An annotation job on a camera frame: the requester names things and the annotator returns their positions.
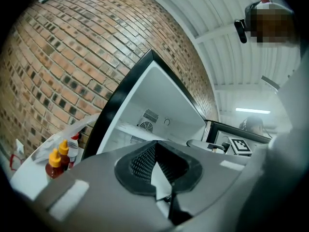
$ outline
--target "orange bottle cap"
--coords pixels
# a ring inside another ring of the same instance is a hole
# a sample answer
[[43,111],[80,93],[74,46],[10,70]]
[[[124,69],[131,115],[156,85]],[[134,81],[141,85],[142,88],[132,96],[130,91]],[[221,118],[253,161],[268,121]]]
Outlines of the orange bottle cap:
[[59,153],[61,155],[67,155],[68,151],[69,151],[68,141],[63,140],[63,142],[59,144]]
[[58,154],[57,149],[53,149],[53,152],[49,154],[48,162],[54,168],[60,167],[61,158],[60,158],[60,155]]

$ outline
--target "ceiling light fixture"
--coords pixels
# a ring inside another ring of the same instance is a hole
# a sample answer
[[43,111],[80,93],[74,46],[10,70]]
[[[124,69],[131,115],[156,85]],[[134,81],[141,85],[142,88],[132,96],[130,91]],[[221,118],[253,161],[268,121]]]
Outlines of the ceiling light fixture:
[[257,114],[270,114],[270,111],[246,109],[246,108],[236,108],[236,111],[238,111],[238,112],[247,112],[247,113],[257,113]]

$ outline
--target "white rectangular patch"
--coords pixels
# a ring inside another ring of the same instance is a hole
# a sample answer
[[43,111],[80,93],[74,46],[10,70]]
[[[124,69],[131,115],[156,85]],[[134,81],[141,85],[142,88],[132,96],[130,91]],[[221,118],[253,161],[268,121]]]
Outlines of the white rectangular patch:
[[220,165],[223,166],[223,167],[226,167],[226,168],[234,169],[236,171],[242,171],[243,168],[245,167],[243,165],[233,163],[233,162],[230,162],[230,161],[226,161],[226,160],[222,161],[220,163]]

